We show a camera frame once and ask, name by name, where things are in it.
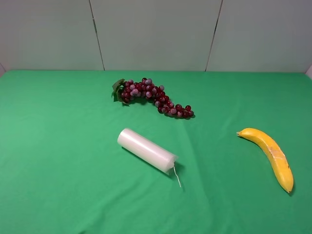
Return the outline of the yellow banana with tape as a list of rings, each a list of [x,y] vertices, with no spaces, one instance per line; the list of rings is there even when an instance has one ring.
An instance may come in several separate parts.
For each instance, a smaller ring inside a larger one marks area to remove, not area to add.
[[[285,192],[291,194],[294,186],[293,174],[278,144],[265,132],[255,128],[245,128],[236,135],[255,143],[265,153],[278,183]]]

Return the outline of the red grape bunch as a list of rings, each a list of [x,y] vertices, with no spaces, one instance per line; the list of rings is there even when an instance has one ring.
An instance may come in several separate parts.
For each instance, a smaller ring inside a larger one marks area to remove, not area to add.
[[[112,86],[112,98],[114,101],[128,106],[136,99],[142,104],[151,103],[157,108],[157,112],[168,117],[190,119],[195,114],[190,105],[175,104],[165,93],[163,85],[157,86],[151,78],[142,78],[140,82],[132,79],[120,79]]]

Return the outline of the green tablecloth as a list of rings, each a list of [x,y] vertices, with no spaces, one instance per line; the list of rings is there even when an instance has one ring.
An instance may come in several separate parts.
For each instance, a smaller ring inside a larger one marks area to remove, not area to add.
[[[194,118],[112,98],[151,78]],[[177,156],[163,173],[121,147],[131,129]],[[285,154],[291,194],[255,128]],[[309,234],[312,81],[302,73],[9,71],[0,79],[3,234]]]

